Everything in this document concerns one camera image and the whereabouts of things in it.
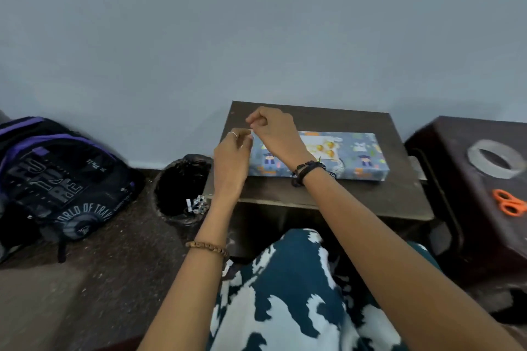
backpack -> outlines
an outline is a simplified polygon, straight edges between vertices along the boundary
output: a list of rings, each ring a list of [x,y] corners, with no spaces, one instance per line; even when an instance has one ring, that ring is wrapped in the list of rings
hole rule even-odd
[[[23,211],[18,223],[33,221],[47,240],[83,239],[143,186],[140,172],[55,121],[26,117],[0,124],[0,197]],[[0,244],[12,243],[5,227],[12,225],[0,225]]]

gray wall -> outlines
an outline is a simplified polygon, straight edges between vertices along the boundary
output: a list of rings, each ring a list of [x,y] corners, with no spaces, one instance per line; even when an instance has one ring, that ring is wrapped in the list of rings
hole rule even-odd
[[[0,0],[0,108],[133,165],[209,154],[231,100],[527,121],[527,0]]]

dark wooden table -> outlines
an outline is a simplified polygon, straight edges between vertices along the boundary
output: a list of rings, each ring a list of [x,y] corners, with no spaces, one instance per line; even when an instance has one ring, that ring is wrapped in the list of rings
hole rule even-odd
[[[248,128],[245,119],[261,104],[233,101],[223,128],[221,139],[232,128]],[[390,114],[371,111],[336,110],[328,108],[282,106],[263,104],[280,108],[290,113],[297,128],[303,131],[370,132],[385,155],[390,168],[384,182],[339,180],[339,182],[360,202],[383,218],[428,221],[433,218],[430,205],[425,197],[415,171],[410,165]],[[207,198],[214,196],[213,173],[208,177],[203,191]],[[250,247],[259,243],[261,248],[269,238],[280,236],[291,221],[301,224],[298,214],[309,215],[310,222],[320,221],[316,204],[306,189],[294,188],[288,178],[249,177],[243,187],[235,209],[230,228],[234,244]],[[266,231],[272,233],[263,236]],[[236,250],[231,254],[252,257],[254,253]]]

tape roll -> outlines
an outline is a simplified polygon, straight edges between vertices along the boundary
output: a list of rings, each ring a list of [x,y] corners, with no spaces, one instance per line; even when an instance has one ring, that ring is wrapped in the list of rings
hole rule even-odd
[[[510,169],[500,167],[499,165],[487,160],[487,158],[481,153],[482,150],[489,151],[501,157],[507,164],[509,164]],[[478,168],[484,174],[490,175],[494,178],[511,179],[524,172],[527,167],[527,163],[522,155],[512,147],[488,139],[482,139],[474,143],[468,149],[467,156],[474,167]]]

trash bin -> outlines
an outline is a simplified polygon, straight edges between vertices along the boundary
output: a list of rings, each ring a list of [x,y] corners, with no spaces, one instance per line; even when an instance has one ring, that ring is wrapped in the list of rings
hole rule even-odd
[[[156,215],[178,230],[184,240],[193,240],[206,213],[188,211],[187,199],[202,195],[212,158],[188,154],[171,162],[154,179],[150,200]]]

